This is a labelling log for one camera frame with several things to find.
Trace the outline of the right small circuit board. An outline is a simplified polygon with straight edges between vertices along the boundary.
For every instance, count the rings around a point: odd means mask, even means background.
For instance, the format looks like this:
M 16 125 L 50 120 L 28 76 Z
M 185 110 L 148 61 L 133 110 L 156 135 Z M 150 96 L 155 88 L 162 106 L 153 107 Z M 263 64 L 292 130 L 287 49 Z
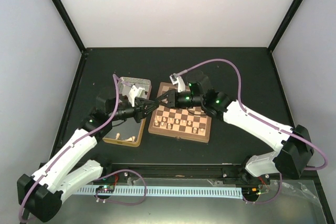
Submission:
M 248 188 L 247 195 L 262 195 L 269 192 L 268 187 L 252 187 Z

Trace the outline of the right black frame post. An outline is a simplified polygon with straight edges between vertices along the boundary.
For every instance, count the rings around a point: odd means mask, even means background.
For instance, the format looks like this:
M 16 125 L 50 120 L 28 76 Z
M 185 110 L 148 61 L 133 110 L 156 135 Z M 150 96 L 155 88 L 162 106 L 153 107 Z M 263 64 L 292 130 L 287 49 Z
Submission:
M 284 35 L 286 29 L 288 28 L 289 24 L 291 23 L 292 19 L 294 18 L 297 10 L 299 9 L 300 5 L 302 4 L 303 0 L 293 0 L 281 21 L 275 35 L 273 36 L 267 50 L 270 53 L 273 53 L 276 49 L 278 43 L 280 42 L 282 36 Z

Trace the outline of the left black frame post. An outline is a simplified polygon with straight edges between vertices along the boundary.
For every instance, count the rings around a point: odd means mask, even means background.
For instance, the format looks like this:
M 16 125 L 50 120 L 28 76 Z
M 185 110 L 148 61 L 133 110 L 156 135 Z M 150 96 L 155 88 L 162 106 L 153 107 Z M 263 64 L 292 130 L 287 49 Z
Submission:
M 64 22 L 64 24 L 66 25 L 70 35 L 72 36 L 76 46 L 78 47 L 79 51 L 81 53 L 83 53 L 84 51 L 86 51 L 86 47 L 84 45 L 84 43 L 82 42 L 66 8 L 64 7 L 63 3 L 61 0 L 51 0 L 56 8 L 56 10 L 58 11 L 62 21 Z

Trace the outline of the wooden chessboard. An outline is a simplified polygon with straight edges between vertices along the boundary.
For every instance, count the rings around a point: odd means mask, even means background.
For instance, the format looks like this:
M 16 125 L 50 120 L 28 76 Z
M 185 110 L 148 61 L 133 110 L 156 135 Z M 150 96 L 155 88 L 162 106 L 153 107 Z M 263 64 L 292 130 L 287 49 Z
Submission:
M 162 118 L 166 117 L 167 121 L 163 122 Z M 155 120 L 159 121 L 159 126 L 155 126 Z M 151 134 L 162 135 L 181 139 L 208 143 L 211 132 L 212 118 L 207 116 L 199 107 L 188 109 L 169 109 L 159 106 L 152 112 L 148 132 Z M 172 128 L 168 129 L 167 124 L 171 123 Z

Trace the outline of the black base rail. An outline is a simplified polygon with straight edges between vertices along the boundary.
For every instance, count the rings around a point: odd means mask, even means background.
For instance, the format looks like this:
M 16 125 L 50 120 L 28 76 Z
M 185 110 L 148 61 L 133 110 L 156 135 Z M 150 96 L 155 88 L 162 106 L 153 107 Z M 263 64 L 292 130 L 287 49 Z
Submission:
M 136 178 L 129 170 L 139 173 L 143 178 L 181 178 L 181 179 L 215 179 L 224 184 L 233 185 L 269 185 L 269 175 L 253 177 L 243 170 L 241 165 L 210 164 L 117 164 L 110 163 L 103 169 L 103 176 L 119 170 L 119 182 L 127 177 Z

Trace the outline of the small circuit board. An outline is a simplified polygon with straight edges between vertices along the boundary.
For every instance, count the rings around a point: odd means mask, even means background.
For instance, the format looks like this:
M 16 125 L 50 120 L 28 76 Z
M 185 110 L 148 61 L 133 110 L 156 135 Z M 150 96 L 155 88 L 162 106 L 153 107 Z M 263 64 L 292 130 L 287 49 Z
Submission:
M 248 188 L 247 195 L 262 195 L 269 192 L 268 187 L 252 187 Z
M 113 185 L 101 185 L 96 188 L 96 193 L 108 193 L 111 194 L 114 192 Z

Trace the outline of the cream chess pieces pile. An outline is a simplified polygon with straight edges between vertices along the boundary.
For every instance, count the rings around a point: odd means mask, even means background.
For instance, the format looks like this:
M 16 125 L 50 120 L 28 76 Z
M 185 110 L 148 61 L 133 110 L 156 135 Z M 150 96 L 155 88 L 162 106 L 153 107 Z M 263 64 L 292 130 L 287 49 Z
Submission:
M 118 141 L 135 142 L 137 138 L 135 136 L 126 137 L 122 136 L 120 133 L 117 133 L 115 139 Z

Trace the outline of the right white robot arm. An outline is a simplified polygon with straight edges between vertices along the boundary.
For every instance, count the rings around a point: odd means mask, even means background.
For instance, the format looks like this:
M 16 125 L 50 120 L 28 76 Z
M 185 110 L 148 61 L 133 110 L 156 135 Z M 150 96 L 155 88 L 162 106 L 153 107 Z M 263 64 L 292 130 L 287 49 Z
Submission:
M 249 108 L 241 108 L 238 100 L 213 88 L 209 77 L 194 71 L 182 77 L 170 76 L 173 87 L 159 91 L 157 101 L 169 109 L 199 107 L 209 117 L 234 125 L 272 148 L 272 152 L 254 155 L 238 171 L 239 179 L 252 183 L 257 177 L 280 173 L 299 179 L 314 154 L 309 131 L 302 125 L 290 127 L 277 123 Z

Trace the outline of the black frame post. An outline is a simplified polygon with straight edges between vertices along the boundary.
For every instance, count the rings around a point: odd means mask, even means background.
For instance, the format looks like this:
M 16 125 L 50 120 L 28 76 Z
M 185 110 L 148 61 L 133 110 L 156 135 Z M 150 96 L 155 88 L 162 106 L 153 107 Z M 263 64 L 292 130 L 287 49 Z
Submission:
M 286 29 L 288 28 L 289 24 L 291 23 L 292 19 L 294 18 L 297 10 L 299 9 L 300 5 L 302 4 L 303 0 L 293 0 L 281 21 L 275 35 L 273 36 L 267 50 L 270 53 L 273 53 L 276 49 L 278 43 L 280 42 L 282 36 L 284 35 Z
M 81 53 L 83 53 L 84 51 L 86 51 L 86 47 L 84 45 L 84 43 L 82 42 L 66 8 L 64 7 L 63 3 L 61 0 L 51 0 L 56 8 L 56 10 L 58 11 L 62 21 L 64 22 L 64 24 L 66 25 L 70 35 L 72 36 L 76 46 L 78 47 L 79 51 Z

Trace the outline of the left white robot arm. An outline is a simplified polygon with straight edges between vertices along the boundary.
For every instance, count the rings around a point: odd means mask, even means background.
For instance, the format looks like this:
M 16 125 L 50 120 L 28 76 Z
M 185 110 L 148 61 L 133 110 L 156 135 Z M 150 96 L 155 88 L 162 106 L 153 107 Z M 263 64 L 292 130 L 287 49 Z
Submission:
M 79 188 L 94 180 L 108 181 L 113 174 L 105 160 L 94 158 L 74 169 L 80 159 L 112 130 L 113 121 L 133 118 L 141 122 L 158 108 L 157 101 L 142 98 L 143 88 L 132 86 L 127 95 L 106 90 L 96 98 L 96 105 L 76 129 L 70 140 L 44 166 L 17 181 L 19 219 L 24 210 L 42 222 L 48 222 L 63 203 Z

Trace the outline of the left small circuit board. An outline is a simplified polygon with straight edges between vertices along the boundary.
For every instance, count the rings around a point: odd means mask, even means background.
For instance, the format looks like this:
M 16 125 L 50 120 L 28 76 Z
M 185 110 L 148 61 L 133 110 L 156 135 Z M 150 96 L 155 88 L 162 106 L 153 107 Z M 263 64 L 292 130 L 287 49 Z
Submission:
M 113 185 L 101 185 L 96 188 L 96 193 L 108 193 L 111 194 L 114 192 Z

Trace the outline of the gold tin box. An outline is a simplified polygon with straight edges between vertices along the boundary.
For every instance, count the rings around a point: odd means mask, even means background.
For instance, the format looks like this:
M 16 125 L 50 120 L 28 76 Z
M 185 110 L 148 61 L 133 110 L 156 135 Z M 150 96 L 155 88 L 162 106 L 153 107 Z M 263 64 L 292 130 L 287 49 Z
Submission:
M 103 138 L 108 144 L 138 147 L 141 143 L 146 119 L 137 123 L 133 118 L 112 122 L 112 130 Z

